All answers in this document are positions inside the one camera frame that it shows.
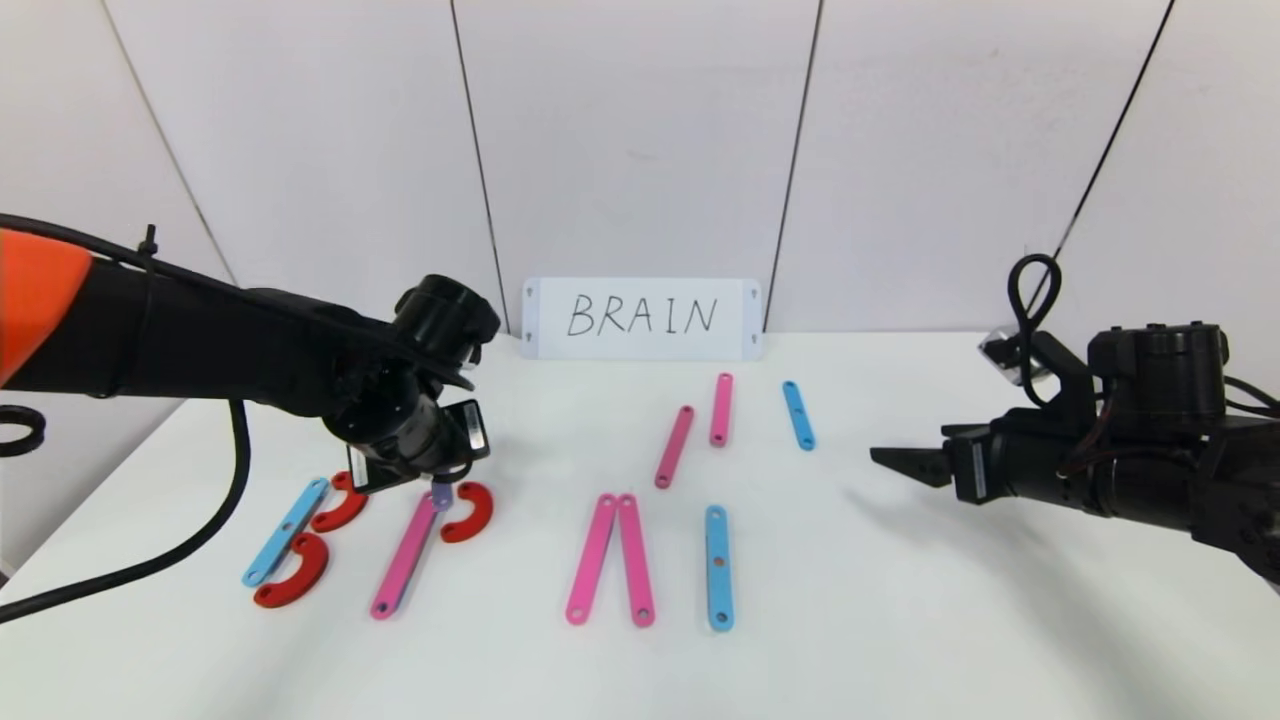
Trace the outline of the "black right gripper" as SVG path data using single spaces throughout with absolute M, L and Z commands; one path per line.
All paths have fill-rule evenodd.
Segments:
M 931 488 L 954 483 L 957 498 L 983 505 L 1019 497 L 1075 509 L 1098 518 L 1107 511 L 1088 471 L 1066 475 L 1073 448 L 1092 427 L 1044 407 L 1015 407 L 989 423 L 942 425 L 941 448 L 873 447 L 870 460 Z

